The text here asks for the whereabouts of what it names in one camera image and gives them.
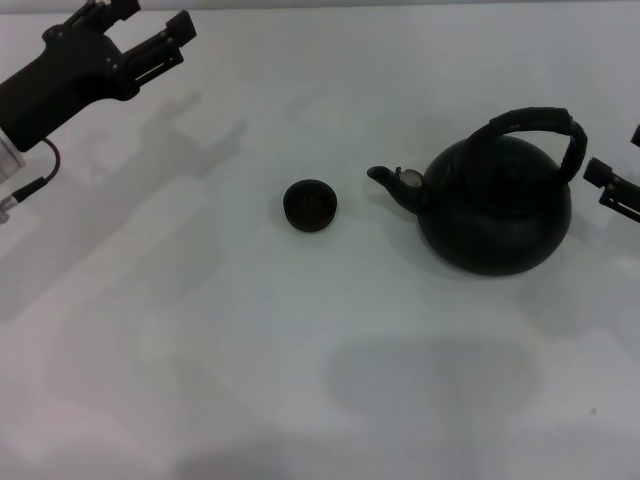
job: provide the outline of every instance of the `metal connector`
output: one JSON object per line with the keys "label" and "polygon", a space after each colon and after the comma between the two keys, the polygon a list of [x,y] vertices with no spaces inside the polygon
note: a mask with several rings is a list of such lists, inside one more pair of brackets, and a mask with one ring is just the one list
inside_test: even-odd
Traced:
{"label": "metal connector", "polygon": [[13,210],[19,205],[18,200],[13,195],[9,195],[0,201],[0,225],[3,225],[9,221],[9,211]]}

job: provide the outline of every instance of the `black handle wrap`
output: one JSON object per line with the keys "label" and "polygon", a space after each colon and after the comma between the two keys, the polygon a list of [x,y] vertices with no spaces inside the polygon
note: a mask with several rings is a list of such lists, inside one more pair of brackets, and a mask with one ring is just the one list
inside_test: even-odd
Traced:
{"label": "black handle wrap", "polygon": [[554,132],[570,137],[569,147],[558,170],[560,183],[569,183],[577,175],[587,153],[587,135],[564,108],[523,108],[494,118],[471,135],[458,153],[458,165],[483,143],[513,132]]}

